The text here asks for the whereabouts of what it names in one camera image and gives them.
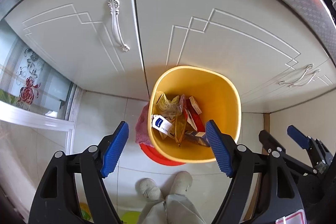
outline bin rim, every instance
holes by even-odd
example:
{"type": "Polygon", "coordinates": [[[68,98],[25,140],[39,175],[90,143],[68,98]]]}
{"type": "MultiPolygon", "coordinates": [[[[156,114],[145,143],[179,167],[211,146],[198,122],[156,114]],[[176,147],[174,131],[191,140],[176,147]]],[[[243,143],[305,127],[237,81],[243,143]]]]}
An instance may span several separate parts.
{"type": "Polygon", "coordinates": [[[221,75],[217,72],[214,72],[212,70],[207,70],[207,69],[203,69],[203,68],[198,68],[198,67],[194,67],[194,66],[177,66],[174,68],[171,68],[167,71],[165,71],[160,77],[159,79],[156,81],[153,91],[152,91],[152,95],[151,95],[151,99],[150,99],[150,103],[149,103],[149,109],[148,109],[148,119],[147,119],[147,131],[148,131],[148,135],[149,138],[152,142],[152,144],[154,145],[155,149],[164,157],[166,157],[167,159],[173,160],[173,161],[177,161],[177,162],[184,162],[184,163],[206,163],[206,162],[213,162],[216,160],[216,158],[214,157],[213,159],[206,159],[206,160],[180,160],[177,159],[175,157],[172,157],[170,155],[168,155],[167,153],[165,153],[164,151],[161,150],[161,148],[156,144],[156,142],[154,141],[154,137],[151,131],[152,128],[152,109],[153,109],[153,105],[154,105],[154,98],[155,98],[155,94],[157,91],[157,87],[160,84],[161,80],[171,71],[174,70],[178,70],[178,69],[194,69],[194,70],[200,70],[200,71],[204,71],[204,72],[209,72],[211,74],[217,75],[221,78],[223,78],[233,89],[236,99],[237,99],[237,104],[238,104],[238,120],[237,120],[237,135],[235,137],[235,142],[237,143],[238,139],[239,139],[239,135],[240,135],[240,128],[241,128],[241,119],[242,119],[242,110],[241,110],[241,102],[240,102],[240,97],[239,97],[239,93],[238,90],[236,89],[236,87],[234,86],[234,84],[228,79],[226,78],[224,75],[221,75]]]}

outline beige pants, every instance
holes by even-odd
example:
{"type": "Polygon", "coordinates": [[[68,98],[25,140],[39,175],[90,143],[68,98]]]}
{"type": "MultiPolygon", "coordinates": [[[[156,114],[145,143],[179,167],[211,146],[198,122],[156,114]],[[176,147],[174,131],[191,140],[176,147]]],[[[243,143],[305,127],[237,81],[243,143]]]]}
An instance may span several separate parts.
{"type": "Polygon", "coordinates": [[[152,201],[142,210],[138,224],[206,224],[195,206],[184,195],[171,194],[152,201]]]}

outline silver screw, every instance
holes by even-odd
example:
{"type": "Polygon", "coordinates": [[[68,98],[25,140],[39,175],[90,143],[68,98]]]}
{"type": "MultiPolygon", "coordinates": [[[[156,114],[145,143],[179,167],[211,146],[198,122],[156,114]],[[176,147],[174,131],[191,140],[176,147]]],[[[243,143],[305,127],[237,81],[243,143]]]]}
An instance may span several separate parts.
{"type": "Polygon", "coordinates": [[[60,158],[63,156],[63,152],[62,151],[57,151],[55,154],[54,154],[55,158],[60,158]]]}
{"type": "Polygon", "coordinates": [[[272,156],[273,156],[274,158],[279,158],[279,157],[280,157],[280,153],[279,153],[278,151],[273,151],[273,152],[272,152],[272,156]]]}
{"type": "Polygon", "coordinates": [[[89,150],[89,152],[93,153],[93,152],[96,152],[97,149],[98,149],[98,147],[96,145],[91,145],[88,150],[89,150]]]}
{"type": "Polygon", "coordinates": [[[240,144],[240,145],[237,146],[237,149],[238,149],[239,151],[241,151],[241,152],[244,152],[244,151],[246,151],[246,146],[240,144]]]}

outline silver handle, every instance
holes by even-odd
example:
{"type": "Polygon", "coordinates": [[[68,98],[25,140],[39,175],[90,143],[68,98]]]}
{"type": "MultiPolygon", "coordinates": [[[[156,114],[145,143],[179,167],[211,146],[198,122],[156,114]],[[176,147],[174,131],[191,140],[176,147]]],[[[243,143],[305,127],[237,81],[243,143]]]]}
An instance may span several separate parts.
{"type": "Polygon", "coordinates": [[[110,14],[111,14],[111,31],[113,39],[115,42],[120,44],[120,47],[124,52],[128,52],[130,48],[124,43],[119,28],[118,15],[119,15],[120,1],[109,0],[108,6],[110,8],[110,14]]]}
{"type": "Polygon", "coordinates": [[[314,76],[317,75],[320,71],[321,71],[320,69],[317,69],[316,71],[314,71],[313,75],[310,77],[310,79],[308,80],[307,83],[304,83],[304,84],[302,84],[302,85],[291,84],[291,85],[289,85],[289,88],[292,88],[292,87],[294,87],[294,86],[304,86],[304,85],[308,85],[308,84],[313,80],[314,76]]]}
{"type": "Polygon", "coordinates": [[[292,82],[285,82],[285,81],[281,81],[279,82],[279,85],[284,85],[284,84],[295,84],[299,81],[302,80],[302,78],[306,75],[307,72],[309,72],[312,68],[313,68],[314,64],[309,64],[306,69],[304,70],[303,74],[301,75],[301,77],[297,78],[296,80],[292,81],[292,82]]]}

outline person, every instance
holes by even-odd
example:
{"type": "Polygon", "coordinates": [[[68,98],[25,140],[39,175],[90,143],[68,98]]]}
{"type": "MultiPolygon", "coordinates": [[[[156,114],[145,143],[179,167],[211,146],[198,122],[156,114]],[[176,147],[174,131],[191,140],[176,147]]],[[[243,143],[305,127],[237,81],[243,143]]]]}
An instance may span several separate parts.
{"type": "Polygon", "coordinates": [[[176,175],[166,198],[149,178],[140,182],[140,191],[148,199],[137,224],[206,224],[192,202],[185,196],[193,183],[188,172],[176,175]]]}

